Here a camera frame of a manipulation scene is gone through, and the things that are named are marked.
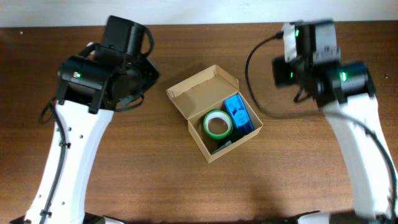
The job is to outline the blue plastic case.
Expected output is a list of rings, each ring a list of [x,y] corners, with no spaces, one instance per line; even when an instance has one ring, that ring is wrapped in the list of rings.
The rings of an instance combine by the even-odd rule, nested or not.
[[[254,131],[254,126],[239,94],[233,95],[224,101],[224,106],[230,115],[234,127],[243,134]]]

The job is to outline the cardboard box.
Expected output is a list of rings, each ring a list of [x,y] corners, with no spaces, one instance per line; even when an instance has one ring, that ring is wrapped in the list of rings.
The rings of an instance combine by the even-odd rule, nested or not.
[[[187,120],[190,134],[209,163],[253,138],[259,134],[263,127],[263,123],[239,91],[238,80],[217,65],[200,71],[170,87],[166,92],[171,102]],[[209,138],[203,127],[204,117],[212,110],[222,110],[228,113],[224,101],[236,94],[239,94],[243,99],[254,131],[244,134],[238,141],[211,155],[223,139],[213,140]],[[227,128],[227,124],[221,119],[213,119],[209,125],[210,131],[215,134],[221,134]]]

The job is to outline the orange black stapler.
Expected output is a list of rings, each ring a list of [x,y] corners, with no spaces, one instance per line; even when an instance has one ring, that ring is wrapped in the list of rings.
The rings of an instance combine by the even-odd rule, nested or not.
[[[217,153],[218,151],[238,141],[243,136],[244,134],[241,131],[233,131],[228,137],[226,137],[225,139],[223,139],[221,142],[218,143],[217,148],[211,153],[211,155]]]

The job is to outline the green tape roll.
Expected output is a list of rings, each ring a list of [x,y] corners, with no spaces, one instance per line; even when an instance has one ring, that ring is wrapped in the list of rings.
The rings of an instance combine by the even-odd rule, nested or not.
[[[209,125],[213,119],[223,120],[227,124],[227,127],[228,127],[227,130],[221,134],[215,134],[214,132],[211,132],[209,129]],[[220,140],[220,139],[226,138],[227,136],[229,136],[232,133],[233,122],[228,113],[226,113],[222,110],[212,110],[205,115],[204,120],[203,120],[203,127],[204,127],[206,134],[209,136],[210,139]]]

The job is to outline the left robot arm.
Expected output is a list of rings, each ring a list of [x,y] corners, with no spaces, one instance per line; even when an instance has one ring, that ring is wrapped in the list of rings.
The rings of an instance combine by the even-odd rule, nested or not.
[[[154,39],[137,22],[110,16],[99,43],[63,62],[55,96],[47,103],[54,132],[37,194],[16,223],[117,223],[85,211],[96,152],[115,113],[140,107],[159,71],[142,51]]]

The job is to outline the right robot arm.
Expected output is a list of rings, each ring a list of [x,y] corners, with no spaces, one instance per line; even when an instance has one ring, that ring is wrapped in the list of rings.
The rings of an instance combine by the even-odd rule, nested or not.
[[[349,174],[356,216],[397,223],[397,171],[368,67],[342,63],[331,19],[285,23],[277,38],[284,41],[284,55],[272,61],[275,85],[298,85],[329,122]]]

